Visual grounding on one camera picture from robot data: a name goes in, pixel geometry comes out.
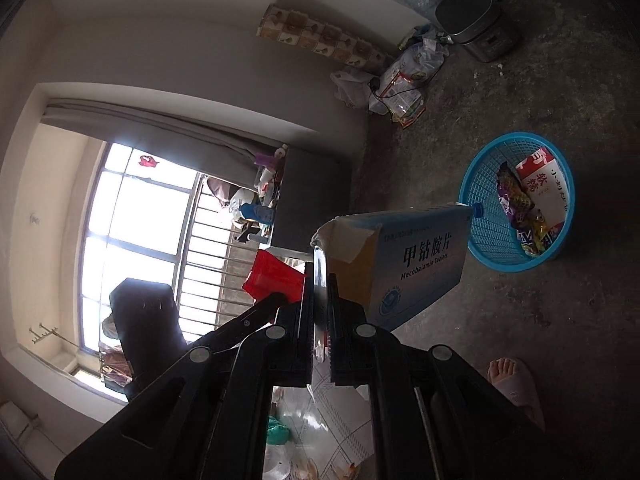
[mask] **white box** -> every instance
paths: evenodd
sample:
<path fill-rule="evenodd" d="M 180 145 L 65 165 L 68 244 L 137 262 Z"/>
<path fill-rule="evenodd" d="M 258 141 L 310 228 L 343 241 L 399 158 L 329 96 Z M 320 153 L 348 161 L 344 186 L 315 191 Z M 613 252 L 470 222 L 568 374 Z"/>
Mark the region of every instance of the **white box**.
<path fill-rule="evenodd" d="M 548 227 L 559 233 L 569 209 L 569 193 L 556 158 L 540 148 L 518 164 L 516 171 Z"/>
<path fill-rule="evenodd" d="M 316 262 L 368 322 L 393 330 L 460 282 L 472 216 L 465 205 L 341 216 L 315 234 Z"/>

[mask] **clothes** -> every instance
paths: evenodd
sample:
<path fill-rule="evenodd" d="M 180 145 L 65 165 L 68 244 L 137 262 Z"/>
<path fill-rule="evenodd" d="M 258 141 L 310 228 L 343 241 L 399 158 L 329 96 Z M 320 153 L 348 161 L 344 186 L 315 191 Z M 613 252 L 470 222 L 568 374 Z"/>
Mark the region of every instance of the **clothes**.
<path fill-rule="evenodd" d="M 213 196 L 220 202 L 220 207 L 225 208 L 229 205 L 231 197 L 236 194 L 240 188 L 234 184 L 229 184 L 224 180 L 210 176 L 207 179 L 207 187 L 213 193 Z"/>
<path fill-rule="evenodd" d="M 105 366 L 112 368 L 115 372 L 132 378 L 131 368 L 129 367 L 129 363 L 124 357 L 124 352 L 122 348 L 111 348 L 110 346 L 104 345 L 102 342 L 98 343 L 100 348 L 100 354 L 102 355 L 102 362 Z"/>
<path fill-rule="evenodd" d="M 114 372 L 108 367 L 102 371 L 102 376 L 104 378 L 104 384 L 120 394 L 124 393 L 124 387 L 131 382 L 129 377 Z"/>

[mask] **metal screw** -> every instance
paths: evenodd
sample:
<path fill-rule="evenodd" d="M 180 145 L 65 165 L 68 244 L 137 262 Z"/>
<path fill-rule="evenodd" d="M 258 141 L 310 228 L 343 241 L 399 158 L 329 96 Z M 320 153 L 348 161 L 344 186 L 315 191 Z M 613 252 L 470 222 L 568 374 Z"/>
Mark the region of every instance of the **metal screw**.
<path fill-rule="evenodd" d="M 264 333 L 269 339 L 280 339 L 284 337 L 287 331 L 284 330 L 284 327 L 280 325 L 273 325 L 273 326 L 270 326 L 267 330 L 265 330 Z"/>
<path fill-rule="evenodd" d="M 356 327 L 356 334 L 360 337 L 373 337 L 376 335 L 376 327 L 370 324 L 361 324 Z"/>
<path fill-rule="evenodd" d="M 453 355 L 451 348 L 444 345 L 434 346 L 431 353 L 438 361 L 448 361 Z"/>
<path fill-rule="evenodd" d="M 208 348 L 204 348 L 204 346 L 199 346 L 191 350 L 191 352 L 189 352 L 189 359 L 191 359 L 194 363 L 203 363 L 204 361 L 209 359 L 210 355 L 211 355 L 211 352 L 209 351 Z"/>

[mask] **gray curtain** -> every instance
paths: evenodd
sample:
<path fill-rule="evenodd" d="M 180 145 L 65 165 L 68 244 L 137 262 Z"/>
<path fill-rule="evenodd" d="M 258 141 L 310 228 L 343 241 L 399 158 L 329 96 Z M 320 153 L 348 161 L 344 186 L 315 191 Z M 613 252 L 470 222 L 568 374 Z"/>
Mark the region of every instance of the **gray curtain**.
<path fill-rule="evenodd" d="M 254 189 L 255 155 L 274 151 L 215 126 L 96 101 L 52 99 L 40 122 L 137 148 L 247 189 Z"/>

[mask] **red object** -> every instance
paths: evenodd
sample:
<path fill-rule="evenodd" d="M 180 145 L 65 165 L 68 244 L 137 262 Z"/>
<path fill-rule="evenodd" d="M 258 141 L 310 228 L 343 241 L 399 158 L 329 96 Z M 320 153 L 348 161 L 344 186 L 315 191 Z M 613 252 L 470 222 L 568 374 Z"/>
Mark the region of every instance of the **red object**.
<path fill-rule="evenodd" d="M 531 155 L 516 166 L 520 181 L 524 182 L 524 179 L 530 174 L 542 169 L 552 160 L 556 160 L 556 158 L 546 148 L 540 148 L 536 152 L 531 153 Z"/>
<path fill-rule="evenodd" d="M 254 266 L 242 288 L 255 301 L 260 301 L 272 292 L 282 292 L 291 303 L 302 299 L 305 275 L 281 262 L 273 254 L 258 249 Z"/>
<path fill-rule="evenodd" d="M 139 165 L 145 168 L 155 168 L 158 165 L 158 161 L 151 155 L 140 155 Z"/>

